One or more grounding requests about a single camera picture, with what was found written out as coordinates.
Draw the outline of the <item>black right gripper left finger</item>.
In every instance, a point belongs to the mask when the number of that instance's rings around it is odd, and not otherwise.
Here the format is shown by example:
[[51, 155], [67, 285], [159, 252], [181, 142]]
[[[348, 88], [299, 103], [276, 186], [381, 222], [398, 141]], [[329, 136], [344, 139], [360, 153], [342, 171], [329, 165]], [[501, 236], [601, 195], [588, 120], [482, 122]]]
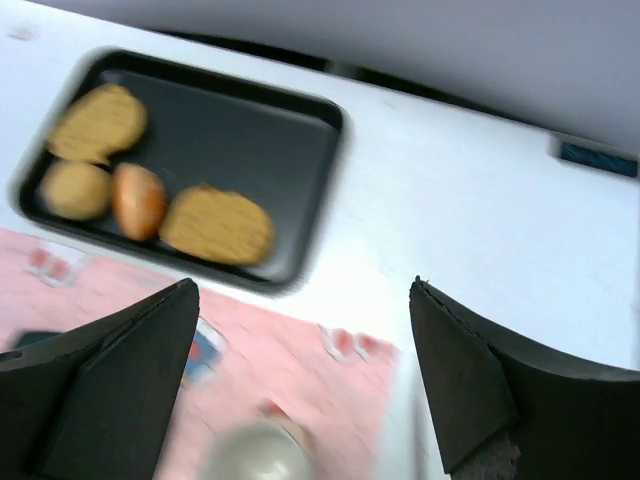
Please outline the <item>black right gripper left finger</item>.
[[185, 278], [1, 355], [4, 479], [150, 479], [199, 317]]

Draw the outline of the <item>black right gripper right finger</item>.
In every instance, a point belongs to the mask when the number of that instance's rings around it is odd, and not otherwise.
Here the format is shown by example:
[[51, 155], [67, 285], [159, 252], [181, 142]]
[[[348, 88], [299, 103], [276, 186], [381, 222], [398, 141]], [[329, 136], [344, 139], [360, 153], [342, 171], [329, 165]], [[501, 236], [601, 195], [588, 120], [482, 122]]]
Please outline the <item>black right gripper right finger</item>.
[[531, 340], [419, 279], [410, 316], [449, 477], [638, 477], [637, 371]]

